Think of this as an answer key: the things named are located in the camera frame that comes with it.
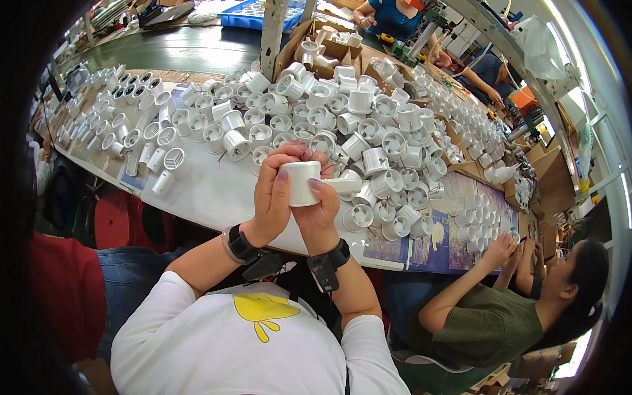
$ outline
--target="white t-shirt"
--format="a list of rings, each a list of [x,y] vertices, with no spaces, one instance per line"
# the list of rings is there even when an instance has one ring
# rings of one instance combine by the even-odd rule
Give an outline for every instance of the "white t-shirt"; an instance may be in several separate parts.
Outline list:
[[[338,343],[303,301],[272,283],[207,293],[165,272],[117,333],[111,372],[132,394],[409,394],[382,320],[351,320]]]

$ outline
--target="red shirt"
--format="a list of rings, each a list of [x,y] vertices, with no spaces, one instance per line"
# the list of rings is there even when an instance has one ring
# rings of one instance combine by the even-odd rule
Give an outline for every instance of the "red shirt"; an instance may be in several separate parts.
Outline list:
[[[69,363],[95,359],[106,327],[106,292],[95,250],[34,232],[30,277],[51,337]]]

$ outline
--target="painted fingernail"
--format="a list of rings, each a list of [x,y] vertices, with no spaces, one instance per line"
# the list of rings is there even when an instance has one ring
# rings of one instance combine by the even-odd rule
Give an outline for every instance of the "painted fingernail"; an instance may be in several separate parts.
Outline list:
[[[322,182],[319,179],[310,178],[310,186],[317,191],[322,189]]]
[[[279,174],[277,174],[277,180],[279,180],[282,183],[287,181],[288,180],[288,171],[287,170],[279,171]]]

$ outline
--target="workbench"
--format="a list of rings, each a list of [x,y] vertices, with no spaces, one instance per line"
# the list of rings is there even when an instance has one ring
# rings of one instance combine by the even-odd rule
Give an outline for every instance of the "workbench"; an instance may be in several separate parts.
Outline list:
[[[148,70],[128,70],[133,74],[143,74]],[[206,79],[221,79],[221,76],[203,73],[180,73],[175,71],[149,70],[161,76],[166,90],[170,90],[179,108],[184,107],[180,94],[194,81],[202,83]],[[86,92],[86,102],[82,111],[93,104],[97,91]],[[188,108],[192,115],[196,110]],[[124,107],[125,112],[133,112],[131,106]],[[67,115],[60,114],[58,125],[66,123]],[[126,159],[111,159],[103,151],[90,155],[76,141],[64,149],[58,143],[56,150],[66,158],[84,168],[93,175],[132,193],[146,204],[161,209],[176,217],[206,228],[223,231],[228,226],[247,221],[254,215],[253,193],[257,177],[254,175],[250,157],[239,162],[231,162],[227,157],[212,155],[204,144],[195,143],[190,137],[181,139],[188,157],[193,159],[191,176],[186,180],[175,181],[175,185],[162,198],[151,188],[158,174],[140,166],[138,174],[130,177],[125,173]],[[352,207],[349,202],[341,201],[336,217],[336,227],[358,261],[368,267],[389,270],[422,270],[441,273],[459,273],[468,270],[474,264],[474,256],[465,252],[465,246],[456,241],[456,224],[451,217],[463,209],[463,200],[476,193],[486,193],[490,197],[490,209],[498,210],[515,228],[518,228],[518,215],[505,202],[502,192],[497,191],[471,178],[456,172],[448,173],[444,178],[446,196],[442,200],[430,201],[426,213],[435,223],[433,235],[420,241],[409,237],[391,242],[385,240],[379,228],[369,228],[359,233],[344,229],[342,214]],[[307,249],[301,239],[298,226],[292,218],[286,230],[269,247],[291,253],[306,255]]]

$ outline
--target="white table surface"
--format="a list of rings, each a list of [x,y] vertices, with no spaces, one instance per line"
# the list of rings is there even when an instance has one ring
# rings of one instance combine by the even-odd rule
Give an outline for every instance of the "white table surface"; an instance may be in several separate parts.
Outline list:
[[[164,85],[166,90],[173,90],[177,86],[176,83],[171,82],[165,82]],[[92,103],[86,103],[84,109],[90,105]],[[194,108],[188,109],[193,114],[196,113]],[[121,111],[126,113],[134,125],[138,117],[135,115],[135,107],[126,106]],[[150,172],[149,178],[140,190],[141,201],[176,217],[216,231],[223,231],[229,226],[253,217],[255,213],[253,196],[257,177],[252,171],[250,155],[238,162],[231,162],[225,155],[221,162],[217,163],[220,155],[208,153],[205,144],[195,143],[190,135],[181,138],[179,146],[185,151],[186,158],[193,160],[190,177],[176,180],[169,191],[162,197],[158,197],[152,191],[152,187],[164,169],[161,166],[158,172]],[[97,151],[94,155],[89,154],[77,141],[71,142],[66,149],[59,144],[55,147],[61,154],[86,171],[124,191],[138,195],[138,190],[122,181],[126,159],[110,159],[103,151]],[[336,227],[340,237],[347,241],[351,253],[360,262],[363,260],[366,231],[351,233],[345,230],[341,222],[342,214],[351,207],[350,203],[341,201],[341,208],[336,217]],[[307,249],[293,217],[285,231],[270,243],[269,247],[307,255]],[[372,265],[370,258],[366,258],[365,261],[366,264]],[[403,268],[400,264],[394,264],[395,269]]]

